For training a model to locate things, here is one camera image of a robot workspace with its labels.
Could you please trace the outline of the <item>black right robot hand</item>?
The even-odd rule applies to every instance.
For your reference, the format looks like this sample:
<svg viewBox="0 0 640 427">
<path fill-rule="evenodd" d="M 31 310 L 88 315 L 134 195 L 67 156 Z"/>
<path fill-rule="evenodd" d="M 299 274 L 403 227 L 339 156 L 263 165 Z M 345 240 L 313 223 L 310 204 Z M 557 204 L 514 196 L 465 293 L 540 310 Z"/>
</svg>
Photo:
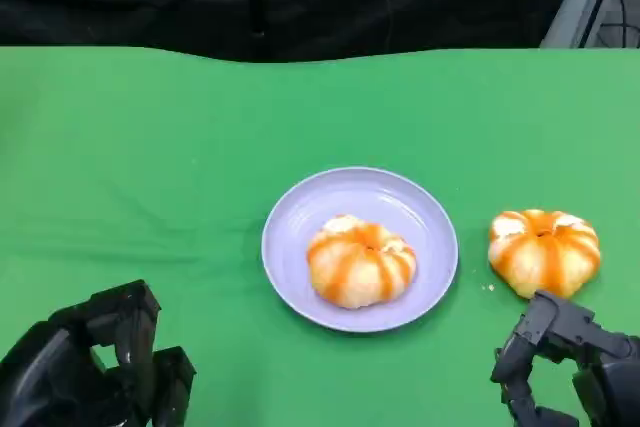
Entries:
<svg viewBox="0 0 640 427">
<path fill-rule="evenodd" d="M 592 426 L 639 424 L 637 336 L 609 332 L 593 311 L 538 290 L 495 350 L 491 381 L 501 387 L 501 402 L 516 426 L 577 426 L 576 417 L 536 404 L 529 385 L 536 356 L 576 363 L 573 386 Z"/>
</svg>

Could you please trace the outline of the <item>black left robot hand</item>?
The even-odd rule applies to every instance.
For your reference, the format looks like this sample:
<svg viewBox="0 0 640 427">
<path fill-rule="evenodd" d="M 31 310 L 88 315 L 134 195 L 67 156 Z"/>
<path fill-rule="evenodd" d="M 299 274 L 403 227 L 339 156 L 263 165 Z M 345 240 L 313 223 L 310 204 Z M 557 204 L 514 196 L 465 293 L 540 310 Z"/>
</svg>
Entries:
<svg viewBox="0 0 640 427">
<path fill-rule="evenodd" d="M 159 311 L 137 280 L 33 324 L 1 361 L 2 425 L 184 425 L 196 370 L 154 350 Z"/>
</svg>

